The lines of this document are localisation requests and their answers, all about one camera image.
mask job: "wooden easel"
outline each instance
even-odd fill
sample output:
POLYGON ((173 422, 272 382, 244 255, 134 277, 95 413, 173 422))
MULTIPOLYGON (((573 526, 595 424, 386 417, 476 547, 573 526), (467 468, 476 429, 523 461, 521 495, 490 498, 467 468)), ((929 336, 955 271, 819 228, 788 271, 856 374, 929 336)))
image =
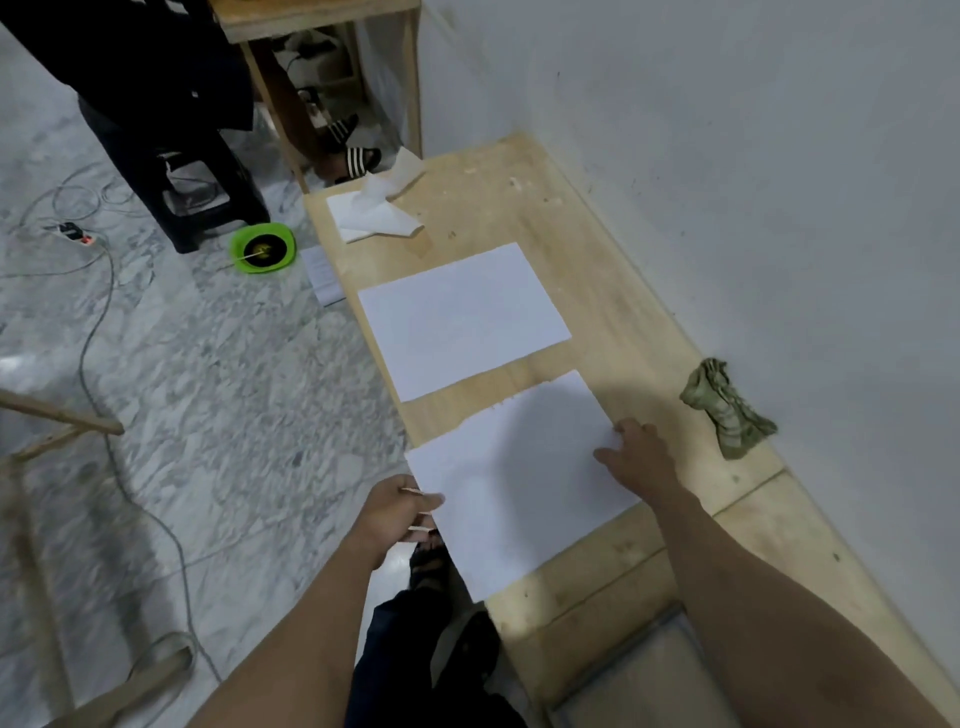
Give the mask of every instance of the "wooden easel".
POLYGON ((0 517, 11 528, 12 552, 19 567, 24 611, 36 647, 40 684, 50 713, 54 716, 48 728, 96 728, 148 693, 179 675, 185 675, 193 657, 189 647, 183 647, 136 673, 123 685, 80 708, 76 707, 60 648, 53 602, 36 557, 30 504, 23 485, 24 468, 34 458, 73 442, 85 432, 122 435, 124 428, 116 420, 71 412, 6 389, 0 389, 0 408, 67 425, 59 432, 0 459, 0 517))

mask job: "marble floor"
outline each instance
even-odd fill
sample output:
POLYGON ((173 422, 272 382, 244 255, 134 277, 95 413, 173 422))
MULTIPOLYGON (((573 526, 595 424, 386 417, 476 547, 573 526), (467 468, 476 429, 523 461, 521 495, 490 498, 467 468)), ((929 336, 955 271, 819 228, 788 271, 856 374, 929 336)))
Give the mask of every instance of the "marble floor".
MULTIPOLYGON (((73 92, 2 27, 0 97, 0 386, 87 409, 78 362, 112 264, 86 380, 127 429, 114 441, 125 484, 182 544, 197 635, 228 674, 295 603, 373 483, 405 468, 403 426, 346 302, 321 308, 298 262, 237 273, 227 234, 175 253, 127 199, 73 92), (54 208, 95 209, 83 224, 110 257, 43 233, 54 208)), ((299 245, 316 244, 269 132, 230 141, 274 220, 299 245)), ((0 454, 47 431, 4 411, 0 454)), ((121 498, 101 440, 84 436, 33 465, 40 559, 83 703, 123 681, 156 637, 186 627, 180 559, 169 535, 121 498)), ((399 546, 374 575, 365 623, 404 585, 408 553, 399 546)), ((0 533, 0 725, 32 728, 49 715, 14 566, 0 533)), ((120 725, 146 725, 175 697, 152 724, 182 726, 215 685, 200 661, 179 695, 120 725)), ((499 686, 528 711, 509 666, 499 686)))

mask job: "hand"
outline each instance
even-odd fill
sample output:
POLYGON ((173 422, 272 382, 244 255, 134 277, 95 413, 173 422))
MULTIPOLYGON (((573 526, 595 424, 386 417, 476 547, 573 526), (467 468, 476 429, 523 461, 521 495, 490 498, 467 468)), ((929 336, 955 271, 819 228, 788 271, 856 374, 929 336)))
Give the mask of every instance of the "hand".
POLYGON ((613 429, 623 435, 623 447, 596 449, 593 457, 606 465, 622 486, 655 509, 670 493, 683 489, 673 458, 655 426, 641 425, 628 417, 613 429))
POLYGON ((401 491, 420 491, 412 475, 393 475, 373 486, 360 515, 344 543, 357 546, 371 556, 373 568, 379 569, 387 551, 398 541, 426 541, 426 531, 407 530, 412 525, 436 528, 433 517, 426 515, 444 503, 437 494, 414 495, 401 491))

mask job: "plywood tabletop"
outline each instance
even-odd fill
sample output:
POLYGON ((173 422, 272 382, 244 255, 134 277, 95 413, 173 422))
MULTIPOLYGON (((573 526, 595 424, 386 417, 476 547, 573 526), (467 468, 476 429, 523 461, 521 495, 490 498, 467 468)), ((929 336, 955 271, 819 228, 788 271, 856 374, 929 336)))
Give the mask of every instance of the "plywood tabletop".
MULTIPOLYGON (((411 441, 420 445, 470 415, 576 369, 612 420, 657 423, 684 482, 717 512, 779 473, 772 449, 738 462, 717 449, 703 413, 678 399, 700 354, 660 305, 606 230, 543 149, 523 135, 432 158, 396 204, 419 217, 412 238, 377 235, 345 245, 325 197, 358 182, 309 195, 307 210, 380 372, 390 384, 357 291, 517 242, 560 310, 572 339, 418 400, 391 394, 411 441)), ((644 505, 631 509, 488 601, 501 627, 520 637, 539 629, 660 548, 644 505)))
MULTIPOLYGON (((849 617, 876 615, 857 623, 881 646, 887 640, 902 655, 901 666, 911 677, 926 680, 924 691, 941 710, 960 716, 943 672, 886 605, 776 453, 761 445, 743 460, 725 461, 706 415, 680 402, 700 353, 543 149, 525 135, 514 135, 431 158, 426 167, 426 174, 395 200, 424 223, 411 238, 376 235, 344 244, 325 198, 357 189, 360 182, 305 198, 414 446, 576 369, 611 420, 632 415, 658 425, 683 482, 711 514, 722 514, 721 522, 737 538, 836 602, 849 617), (357 292, 512 242, 530 261, 572 338, 418 400, 399 402, 357 292), (792 508, 798 509, 794 527, 792 508), (796 562, 788 555, 795 546, 796 562), (834 552, 849 558, 844 570, 835 568, 834 552), (818 581, 821 576, 827 581, 818 581), (853 579, 849 592, 847 578, 853 579), (889 635, 884 625, 892 625, 889 635)), ((532 697, 555 701, 580 672, 677 598, 662 548, 653 513, 640 504, 487 600, 532 697)))
POLYGON ((230 42, 408 11, 420 0, 210 0, 230 42))

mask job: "black sandal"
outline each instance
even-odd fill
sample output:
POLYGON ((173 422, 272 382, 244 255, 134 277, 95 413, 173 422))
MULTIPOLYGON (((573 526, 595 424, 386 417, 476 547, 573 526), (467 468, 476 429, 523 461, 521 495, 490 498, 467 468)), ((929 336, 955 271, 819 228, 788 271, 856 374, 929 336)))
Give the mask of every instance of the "black sandal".
POLYGON ((360 117, 355 113, 352 113, 346 119, 338 119, 327 124, 324 127, 327 133, 320 134, 320 141, 324 145, 324 149, 330 154, 343 152, 347 147, 347 140, 359 124, 360 117))
POLYGON ((359 180, 361 177, 364 177, 368 171, 375 169, 376 165, 383 159, 383 154, 379 149, 347 147, 344 154, 347 155, 347 176, 339 178, 334 184, 343 184, 350 180, 359 180))
POLYGON ((432 579, 440 586, 440 591, 446 591, 450 583, 450 552, 446 546, 427 548, 423 542, 417 544, 410 557, 410 585, 411 591, 423 585, 427 579, 432 579), (433 569, 427 567, 440 562, 433 569))

